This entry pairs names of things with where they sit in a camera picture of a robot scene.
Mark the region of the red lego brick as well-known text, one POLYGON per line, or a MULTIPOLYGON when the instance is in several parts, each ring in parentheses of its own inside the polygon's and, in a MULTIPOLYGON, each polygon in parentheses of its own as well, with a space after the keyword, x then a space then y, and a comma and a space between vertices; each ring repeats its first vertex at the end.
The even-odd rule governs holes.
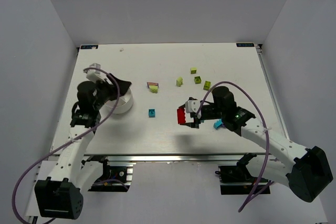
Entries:
POLYGON ((186 123, 185 108, 178 108, 176 112, 177 112, 177 123, 185 124, 186 123))

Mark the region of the teal stepped lego brick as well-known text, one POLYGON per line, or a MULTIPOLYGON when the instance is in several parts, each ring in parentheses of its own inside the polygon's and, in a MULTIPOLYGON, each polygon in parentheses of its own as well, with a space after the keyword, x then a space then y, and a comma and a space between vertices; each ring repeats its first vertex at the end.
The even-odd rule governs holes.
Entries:
POLYGON ((214 124, 213 124, 214 129, 218 130, 219 128, 223 127, 223 123, 221 120, 217 120, 214 124))

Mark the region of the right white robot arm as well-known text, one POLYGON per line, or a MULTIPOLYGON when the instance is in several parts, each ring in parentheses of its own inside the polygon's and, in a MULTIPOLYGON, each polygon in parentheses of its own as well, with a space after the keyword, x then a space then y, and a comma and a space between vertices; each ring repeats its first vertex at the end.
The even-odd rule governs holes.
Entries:
POLYGON ((266 180, 287 186, 305 202, 314 201, 333 181, 327 156, 321 148, 307 148, 266 128, 254 114, 237 106, 234 95, 225 86, 215 87, 212 96, 213 101, 206 105, 189 98, 177 109, 178 124, 197 129, 205 120, 220 120, 227 130, 254 142, 276 158, 271 161, 247 153, 231 174, 220 175, 222 181, 248 181, 262 174, 266 180))

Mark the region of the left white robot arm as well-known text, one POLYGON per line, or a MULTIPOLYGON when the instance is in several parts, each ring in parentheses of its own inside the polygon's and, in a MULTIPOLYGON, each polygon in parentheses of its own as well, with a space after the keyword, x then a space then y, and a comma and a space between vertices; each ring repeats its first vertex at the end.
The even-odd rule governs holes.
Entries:
POLYGON ((77 86, 77 101, 71 109, 69 143, 62 147, 56 165, 46 179, 38 180, 34 192, 39 213, 45 218, 78 219, 83 195, 92 186, 117 180, 103 156, 84 154, 103 122, 100 109, 108 102, 117 103, 130 92, 130 81, 109 74, 105 79, 88 74, 77 86))

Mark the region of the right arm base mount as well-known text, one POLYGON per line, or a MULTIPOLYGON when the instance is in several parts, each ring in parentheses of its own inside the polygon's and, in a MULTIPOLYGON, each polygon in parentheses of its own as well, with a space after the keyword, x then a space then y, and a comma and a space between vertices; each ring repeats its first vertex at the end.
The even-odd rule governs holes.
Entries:
POLYGON ((215 176, 219 179, 221 195, 244 195, 247 196, 257 181, 257 176, 252 176, 242 164, 247 165, 258 154, 220 155, 215 176))

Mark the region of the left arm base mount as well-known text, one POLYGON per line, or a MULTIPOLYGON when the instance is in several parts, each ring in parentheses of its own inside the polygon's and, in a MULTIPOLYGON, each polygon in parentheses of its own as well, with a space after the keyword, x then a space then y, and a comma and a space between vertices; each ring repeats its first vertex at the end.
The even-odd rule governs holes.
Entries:
POLYGON ((102 164, 102 174, 88 191, 108 193, 128 191, 133 175, 133 164, 113 162, 108 159, 108 156, 93 155, 81 161, 81 168, 92 162, 102 164))

